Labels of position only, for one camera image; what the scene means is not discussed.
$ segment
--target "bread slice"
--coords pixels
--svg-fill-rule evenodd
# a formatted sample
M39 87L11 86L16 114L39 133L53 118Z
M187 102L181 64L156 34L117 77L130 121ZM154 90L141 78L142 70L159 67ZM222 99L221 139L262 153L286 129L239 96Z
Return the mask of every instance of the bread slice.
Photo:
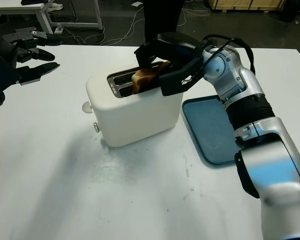
M159 87L158 76L169 65L169 61L158 66L140 69L131 77L133 83L133 94L142 93Z

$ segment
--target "wooden crate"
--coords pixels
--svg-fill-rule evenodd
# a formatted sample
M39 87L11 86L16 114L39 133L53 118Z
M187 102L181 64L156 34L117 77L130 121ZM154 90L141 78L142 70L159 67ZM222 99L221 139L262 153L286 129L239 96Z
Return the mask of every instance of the wooden crate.
M253 0L249 10L275 11L283 0Z
M248 10L251 0L208 0L213 10Z

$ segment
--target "table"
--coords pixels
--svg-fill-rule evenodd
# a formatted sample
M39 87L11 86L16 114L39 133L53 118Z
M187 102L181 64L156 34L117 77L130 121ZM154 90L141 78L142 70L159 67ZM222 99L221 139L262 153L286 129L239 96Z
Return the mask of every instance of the table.
M49 0L46 4L38 3L31 5L21 5L21 0L0 0L0 15L22 15L22 14L35 14L42 30L49 34L53 31L49 23L49 15L46 12L47 8L53 3L54 0Z
M262 239L260 201L244 192L234 165L201 159L181 116L124 147L108 147L95 132L95 116L81 109L85 83L137 64L136 47L45 50L61 66L10 87L0 106L0 240ZM253 52L256 76L300 151L300 54ZM201 80L183 100L215 93Z

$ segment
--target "toaster slot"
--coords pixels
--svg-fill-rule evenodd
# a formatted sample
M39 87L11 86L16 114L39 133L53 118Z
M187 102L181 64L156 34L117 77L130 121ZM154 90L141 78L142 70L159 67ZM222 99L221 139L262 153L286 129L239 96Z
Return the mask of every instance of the toaster slot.
M127 84L127 83L131 83L131 77L133 76L133 74L135 74L134 72L122 75L122 76L117 76L113 79L113 82L115 85L120 86L123 84Z
M125 97L128 97L128 96L132 95L133 90L134 90L134 86L130 85L130 86L120 88L119 93L120 93L121 97L125 98Z

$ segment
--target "blue tray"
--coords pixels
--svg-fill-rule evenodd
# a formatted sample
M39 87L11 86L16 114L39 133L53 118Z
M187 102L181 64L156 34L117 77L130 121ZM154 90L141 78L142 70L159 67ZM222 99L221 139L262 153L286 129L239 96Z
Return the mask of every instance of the blue tray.
M186 100L182 110L205 159L214 165L234 163L240 149L218 96Z

